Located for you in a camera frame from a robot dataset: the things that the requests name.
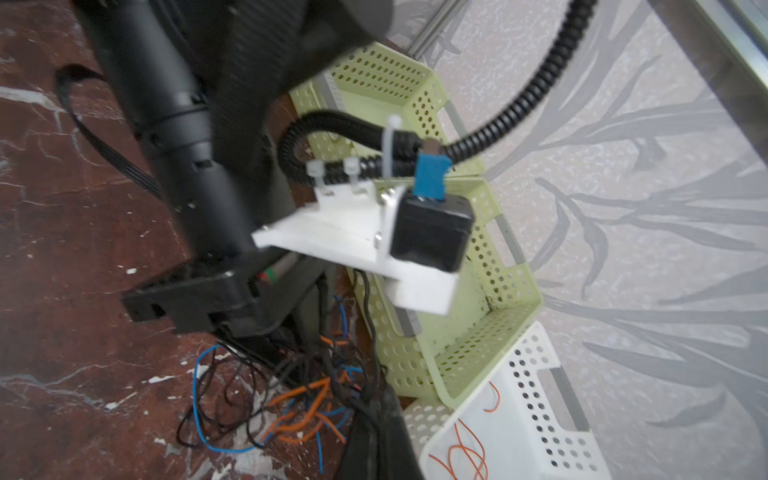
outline marble floor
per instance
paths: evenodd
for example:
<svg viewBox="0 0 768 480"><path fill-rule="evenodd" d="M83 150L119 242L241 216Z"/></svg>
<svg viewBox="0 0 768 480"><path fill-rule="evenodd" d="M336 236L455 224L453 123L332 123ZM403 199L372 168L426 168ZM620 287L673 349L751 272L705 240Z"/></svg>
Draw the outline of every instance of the marble floor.
<svg viewBox="0 0 768 480"><path fill-rule="evenodd" d="M0 5L0 478L330 478L341 445L239 457L174 440L211 338L132 323L123 290L185 259L163 204L107 165L53 94L98 68L68 3ZM84 122L146 168L108 88L73 90ZM270 127L295 114L276 103ZM296 192L298 200L306 191Z"/></svg>

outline metal screw head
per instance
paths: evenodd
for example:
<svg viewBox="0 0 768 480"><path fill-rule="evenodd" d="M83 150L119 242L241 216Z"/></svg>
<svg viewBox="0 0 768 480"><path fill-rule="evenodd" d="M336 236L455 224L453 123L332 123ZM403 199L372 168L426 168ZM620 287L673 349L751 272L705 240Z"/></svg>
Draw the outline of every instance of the metal screw head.
<svg viewBox="0 0 768 480"><path fill-rule="evenodd" d="M387 202L389 202L389 200L392 198L392 196L393 196L394 194L395 194L395 189L394 189L394 188L392 188L392 187L390 187L390 188L388 188L388 189L384 190L384 191L383 191L383 192L382 192L382 193L379 195L379 205L381 205L382 207L383 207L384 205L386 205L386 204L387 204Z"/></svg>

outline white zip tie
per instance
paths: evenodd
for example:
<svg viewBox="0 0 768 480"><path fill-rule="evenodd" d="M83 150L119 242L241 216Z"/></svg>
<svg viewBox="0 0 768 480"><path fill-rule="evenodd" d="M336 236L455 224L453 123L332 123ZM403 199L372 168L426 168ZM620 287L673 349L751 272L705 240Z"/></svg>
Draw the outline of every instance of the white zip tie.
<svg viewBox="0 0 768 480"><path fill-rule="evenodd" d="M392 179L392 142L395 130L400 129L401 126L402 118L399 115L390 115L382 133L382 178L384 180Z"/></svg>
<svg viewBox="0 0 768 480"><path fill-rule="evenodd" d="M315 180L315 188L323 195L333 195L326 186L326 163L322 160L310 160L306 162L306 174Z"/></svg>
<svg viewBox="0 0 768 480"><path fill-rule="evenodd" d="M344 159L344 173L349 176L349 185L354 194L364 191L359 186L360 159L358 157L349 157Z"/></svg>

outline orange wire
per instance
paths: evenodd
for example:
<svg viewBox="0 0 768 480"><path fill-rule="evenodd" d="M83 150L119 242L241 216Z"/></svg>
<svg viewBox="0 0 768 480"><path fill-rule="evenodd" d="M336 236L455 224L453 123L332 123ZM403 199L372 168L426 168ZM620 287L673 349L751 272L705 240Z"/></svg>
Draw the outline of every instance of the orange wire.
<svg viewBox="0 0 768 480"><path fill-rule="evenodd" d="M469 447L467 447L466 445L464 445L464 443L462 442L462 436L461 436L461 435L459 435L459 433L458 433L458 426L456 426L456 424L455 424L455 423L453 424L453 429L456 431L456 438L458 439L458 446L452 446L452 447L451 447L451 448L448 450L448 465L449 465L451 468L453 468L453 465L451 465L451 451L452 451L454 448L461 448L461 449L464 451L464 453L467 455L467 458L469 458L469 461L472 463L472 466L473 466L473 467L475 467L475 476L474 476L474 477L472 477L472 478L473 478L473 479L475 479L475 478L477 478L477 477L478 477L478 475L480 475L480 479L481 479L481 480L485 480L485 477L488 477L488 467L487 467L487 466L485 467L485 470L486 470L486 472L485 472L485 477L483 477L483 476L482 476L482 473L480 472L480 468L482 468L482 466L483 466L483 465L485 465L485 450L483 449L483 453L482 453L482 456L478 455L478 457L480 457L480 460L481 460L481 461L480 461L480 465L477 465L477 464L475 463L475 460L474 460L474 459L472 459L472 457L471 457L471 456L470 456L470 454L469 454L469 452L470 452L470 451L472 451L472 452L475 452L475 451L474 451L474 450L472 450L472 449L470 449L470 448L469 448Z"/></svg>
<svg viewBox="0 0 768 480"><path fill-rule="evenodd" d="M453 480L458 480L458 478L456 478L456 475L454 475L454 473L453 473L453 470L451 470L450 468L448 468L448 466L447 466L445 463L443 463L443 462L442 462L442 460L440 460L440 458L437 458L437 457L435 457L435 456L434 456L434 455L432 455L432 454L429 454L429 458L431 458L432 460L435 460L435 461L436 461L436 462L438 462L440 465L442 465L442 467L443 467L444 469L448 470L448 473L450 473L450 474L451 474L451 476L453 477Z"/></svg>
<svg viewBox="0 0 768 480"><path fill-rule="evenodd" d="M480 464L480 467L482 467L485 464L485 447L482 445L482 442L480 441L478 436L475 435L475 433L472 431L472 429L470 429L467 426L466 423L464 423L461 419L458 419L458 421L462 424L462 426L464 426L465 429L467 429L467 431L472 435L472 437L475 438L475 441L480 445L480 449L482 450L482 463ZM458 434L458 428L456 428L456 437L458 438L458 444L463 447L464 444L462 443L462 437ZM470 461L472 461L472 464L474 465L475 461L472 460L472 457L470 457L469 459L470 459ZM475 467L475 470L477 470L477 473L475 474L475 477L473 477L473 478L477 478L478 475L480 475L480 477L482 478L482 475L480 474L480 468L479 467ZM487 465L485 466L485 476L486 477L488 476L488 466Z"/></svg>
<svg viewBox="0 0 768 480"><path fill-rule="evenodd" d="M453 462L451 460L451 454L454 450L460 449L464 452L465 455L467 455L467 458L469 458L469 461L472 463L472 466L475 467L475 479L477 479L478 475L480 476L481 480L488 480L488 464L485 462L485 447L483 446L482 442L480 442L480 439L478 439L477 435L470 429L461 419L459 419L460 423L464 426L465 429L469 431L470 434L475 438L475 441L480 445L480 449L482 450L482 455L477 453L475 450L470 449L468 446L464 445L464 442L462 442L462 436L458 433L458 426L456 424L453 425L453 429L456 432L456 438L458 439L458 445L454 445L451 448L448 449L448 464L446 465L443 463L439 458L435 457L434 455L430 455L429 457L433 460L437 461L440 465L442 465L445 470L448 471L449 474L453 477L454 480L458 480L456 478L456 473L453 468ZM478 456L480 459L480 465L477 465L475 463L475 460L470 455L471 453L474 453Z"/></svg>
<svg viewBox="0 0 768 480"><path fill-rule="evenodd" d="M316 382L310 383L310 388L311 389L316 389L318 387L324 386L325 384L328 384L329 382L330 382L330 379L328 377L326 377L324 379L320 379L320 380L317 380ZM270 404L268 406L270 406L270 407L275 406L278 403L282 402L283 400L291 399L291 398L293 398L293 397L295 397L297 395L300 395L300 394L302 394L304 392L306 392L306 387L305 386L301 386L298 389L293 389L293 390L291 390L288 393L284 393L281 396L272 399L272 401L270 402Z"/></svg>
<svg viewBox="0 0 768 480"><path fill-rule="evenodd" d="M493 407L493 410L483 409L483 412L493 413L496 410L498 410L498 406L502 404L502 394L498 392L498 389L496 388L496 385L493 384L493 382L488 382L488 383L490 383L491 387L496 391L496 396L498 397L498 400L496 401L496 406Z"/></svg>
<svg viewBox="0 0 768 480"><path fill-rule="evenodd" d="M272 433L272 431L277 427L278 423L282 422L285 419L289 419L295 415L296 415L296 412L288 412L286 415L279 417L277 420L274 421L272 425L270 425L270 427L266 430L266 432L264 432L264 438L270 436L270 433Z"/></svg>
<svg viewBox="0 0 768 480"><path fill-rule="evenodd" d="M295 439L293 437L286 437L285 435L279 435L277 438L285 443L290 443L291 445L301 445L302 443L306 442L307 440L313 438L317 432L320 431L320 427L323 426L322 422L317 422L317 425L315 425L312 430L310 430L309 433L305 433L300 439Z"/></svg>
<svg viewBox="0 0 768 480"><path fill-rule="evenodd" d="M325 343L327 343L328 345L331 345L331 346L335 346L335 345L338 345L338 346L349 345L349 342L348 342L348 341L346 341L346 340L339 340L339 341L337 342L337 341L335 341L335 340L331 340L331 339L329 339L329 338L326 338L326 337L324 337L324 336L322 336L322 335L320 336L320 339L321 339L323 342L325 342Z"/></svg>
<svg viewBox="0 0 768 480"><path fill-rule="evenodd" d="M481 480L487 480L488 478L488 465L485 463L485 460L483 460L482 455L477 453L475 450L470 449L466 445L454 445L450 449L448 449L448 465L450 465L451 468L453 468L452 462L451 462L451 453L454 451L454 449L460 449L464 452L465 455L467 455L467 458L469 458L469 461L472 462L472 466L475 467L475 478L477 478L478 475L480 475ZM478 456L478 458L481 460L480 465L476 465L475 461L472 460L472 457L469 455L470 453L474 453ZM485 477L483 476L483 473L480 471L481 468L485 467Z"/></svg>
<svg viewBox="0 0 768 480"><path fill-rule="evenodd" d="M323 403L323 399L325 398L328 391L330 391L330 387L325 385L323 389L320 390L320 393L315 398L315 401L312 402L310 409L307 410L307 412L304 414L304 418L301 422L294 423L293 425L279 425L275 428L275 432L298 432L299 430L303 429L308 423L310 423L312 417L314 417L315 412L320 407L320 404Z"/></svg>
<svg viewBox="0 0 768 480"><path fill-rule="evenodd" d="M344 439L344 435L341 434L341 432L336 428L333 422L328 420L328 417L326 417L322 413L316 413L315 416L320 417L320 419L323 420L326 423L326 425L328 425L331 428L331 430L333 430L333 433L335 433L336 436L339 437L339 440L341 440L341 443L346 443L346 440Z"/></svg>

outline black pole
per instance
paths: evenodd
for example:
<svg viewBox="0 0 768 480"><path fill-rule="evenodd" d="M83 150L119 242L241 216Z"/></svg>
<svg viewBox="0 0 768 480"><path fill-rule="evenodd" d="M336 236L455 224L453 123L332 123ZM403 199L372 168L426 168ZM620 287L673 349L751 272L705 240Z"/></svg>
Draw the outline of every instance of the black pole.
<svg viewBox="0 0 768 480"><path fill-rule="evenodd" d="M221 258L254 250L251 233L294 210L270 152L254 152L260 162L250 177L212 158L207 93L148 0L74 0L74 6L192 253Z"/></svg>

